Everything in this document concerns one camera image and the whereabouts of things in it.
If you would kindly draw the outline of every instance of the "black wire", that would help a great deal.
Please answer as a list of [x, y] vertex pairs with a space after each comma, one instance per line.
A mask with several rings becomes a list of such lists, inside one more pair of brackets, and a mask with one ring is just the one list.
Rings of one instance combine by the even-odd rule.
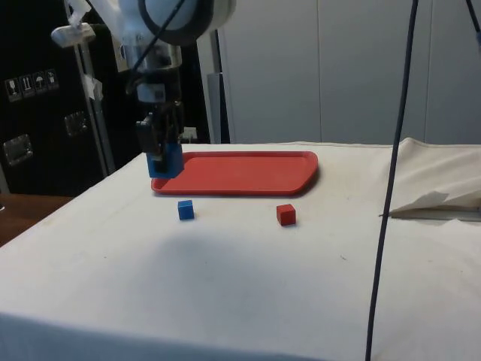
[[479, 23], [478, 23], [478, 18], [476, 16], [476, 12], [474, 11], [473, 8], [473, 3], [471, 0], [466, 0], [466, 5], [467, 8], [469, 9], [469, 14], [471, 15], [471, 20], [473, 20], [473, 25], [474, 25], [474, 30], [476, 30], [476, 33], [479, 32]]
[[381, 265], [383, 263], [384, 240], [386, 238], [386, 228], [387, 228], [388, 219], [389, 219], [389, 209], [391, 207], [392, 190], [394, 188], [394, 179], [396, 175], [396, 163], [398, 162], [399, 143], [401, 141], [401, 132], [403, 129], [403, 122], [404, 122], [404, 111], [406, 109], [407, 89], [409, 87], [409, 75], [410, 75], [410, 69], [411, 69], [411, 54], [413, 52], [414, 26], [416, 24], [418, 2], [419, 0], [413, 0], [413, 5], [411, 7], [411, 16], [409, 20], [409, 29], [407, 33], [406, 59], [404, 60], [403, 89], [401, 93], [401, 103], [399, 105], [398, 123], [396, 125], [394, 144], [392, 145], [391, 166], [389, 169], [388, 188], [386, 192], [386, 200], [384, 202], [384, 212], [383, 212], [383, 220], [381, 222], [379, 244], [377, 246], [376, 266], [374, 267], [374, 282], [373, 282], [373, 292], [371, 296], [371, 306], [369, 308], [368, 340], [366, 343], [365, 361], [371, 361], [374, 317], [376, 315], [377, 291], [379, 289]]
[[158, 32], [154, 35], [153, 39], [150, 41], [150, 43], [147, 45], [145, 48], [144, 52], [142, 53], [141, 57], [138, 58], [137, 62], [134, 64], [132, 67], [132, 75], [127, 81], [127, 86], [126, 86], [126, 92], [127, 94], [130, 94], [132, 92], [132, 84], [136, 81], [137, 77], [137, 70], [141, 66], [142, 62], [145, 60], [149, 52], [153, 49], [153, 47], [156, 45], [156, 42], [158, 39], [162, 36], [162, 33], [167, 29], [167, 27], [170, 25], [172, 20], [175, 18], [177, 13], [179, 12], [180, 8], [182, 7], [183, 3], [186, 0], [179, 0], [177, 5], [175, 5], [175, 8], [172, 10], [171, 14], [168, 16], [168, 18], [165, 20], [165, 22], [162, 24], [162, 26], [159, 27]]

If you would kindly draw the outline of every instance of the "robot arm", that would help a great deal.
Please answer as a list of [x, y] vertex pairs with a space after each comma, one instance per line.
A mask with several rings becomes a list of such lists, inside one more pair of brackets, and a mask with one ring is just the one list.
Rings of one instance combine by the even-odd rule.
[[[86, 0], [68, 0], [74, 9], [70, 26], [58, 28], [52, 38], [71, 46], [92, 37], [80, 21], [90, 10]], [[183, 170], [183, 105], [179, 67], [180, 46], [195, 43], [206, 32], [222, 26], [232, 15], [235, 0], [90, 0], [112, 35], [123, 44], [133, 68], [127, 91], [137, 90], [146, 111], [137, 122], [150, 177], [172, 178]], [[158, 39], [153, 47], [154, 36]]]

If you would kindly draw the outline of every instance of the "black cabinet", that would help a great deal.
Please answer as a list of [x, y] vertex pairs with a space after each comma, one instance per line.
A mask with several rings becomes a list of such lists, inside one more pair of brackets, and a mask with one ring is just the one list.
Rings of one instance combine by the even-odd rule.
[[0, 163], [10, 191], [78, 195], [103, 173], [74, 51], [50, 39], [67, 23], [63, 0], [5, 0], [0, 14]]

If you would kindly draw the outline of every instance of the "white panel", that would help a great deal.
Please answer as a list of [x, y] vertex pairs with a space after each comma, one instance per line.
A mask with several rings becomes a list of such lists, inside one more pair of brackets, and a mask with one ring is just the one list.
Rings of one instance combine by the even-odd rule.
[[[322, 140], [392, 143], [411, 1], [319, 1]], [[431, 4], [419, 2], [404, 121], [404, 136], [420, 140], [425, 131]]]
[[219, 31], [231, 140], [320, 141], [316, 0], [241, 0]]
[[[481, 19], [481, 1], [473, 0]], [[481, 143], [481, 53], [465, 1], [434, 0], [426, 140]]]

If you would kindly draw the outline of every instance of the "white tablecloth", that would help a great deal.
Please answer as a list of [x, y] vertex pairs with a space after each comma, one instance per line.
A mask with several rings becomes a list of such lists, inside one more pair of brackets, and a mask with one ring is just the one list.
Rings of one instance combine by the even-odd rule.
[[[390, 148], [185, 150], [312, 150], [321, 176], [294, 199], [154, 196], [139, 156], [0, 248], [0, 360], [363, 359]], [[480, 360], [480, 276], [477, 223], [391, 220], [374, 359]]]

